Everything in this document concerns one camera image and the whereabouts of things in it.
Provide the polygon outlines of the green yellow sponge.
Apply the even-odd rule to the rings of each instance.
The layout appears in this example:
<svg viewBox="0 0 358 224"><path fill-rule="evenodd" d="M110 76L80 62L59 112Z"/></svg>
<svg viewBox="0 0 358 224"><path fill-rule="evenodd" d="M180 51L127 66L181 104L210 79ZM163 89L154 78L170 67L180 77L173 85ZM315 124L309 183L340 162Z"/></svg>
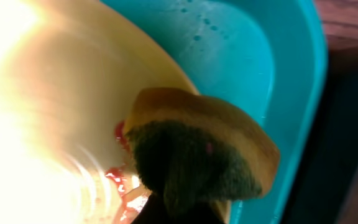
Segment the green yellow sponge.
<svg viewBox="0 0 358 224"><path fill-rule="evenodd" d="M261 198L280 151L245 111L177 88L146 88L124 122L124 137L146 188L177 217L197 203Z"/></svg>

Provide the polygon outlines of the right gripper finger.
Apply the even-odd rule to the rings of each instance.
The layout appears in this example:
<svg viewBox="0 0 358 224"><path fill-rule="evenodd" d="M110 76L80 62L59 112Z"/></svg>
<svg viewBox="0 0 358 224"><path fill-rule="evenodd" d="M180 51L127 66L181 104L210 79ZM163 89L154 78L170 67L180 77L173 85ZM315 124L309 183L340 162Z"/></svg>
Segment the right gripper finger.
<svg viewBox="0 0 358 224"><path fill-rule="evenodd" d="M132 224L224 224L207 203L197 203L186 213L171 217L158 195L149 196L141 212Z"/></svg>

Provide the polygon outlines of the yellow-green plate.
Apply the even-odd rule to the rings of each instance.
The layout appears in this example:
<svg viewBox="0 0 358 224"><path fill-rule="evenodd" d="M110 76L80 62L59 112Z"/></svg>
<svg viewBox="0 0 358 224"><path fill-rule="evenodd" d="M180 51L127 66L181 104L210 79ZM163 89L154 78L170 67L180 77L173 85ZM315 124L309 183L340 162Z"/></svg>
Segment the yellow-green plate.
<svg viewBox="0 0 358 224"><path fill-rule="evenodd" d="M99 1L0 1L0 223L131 223L146 191L123 149L138 92L194 84Z"/></svg>

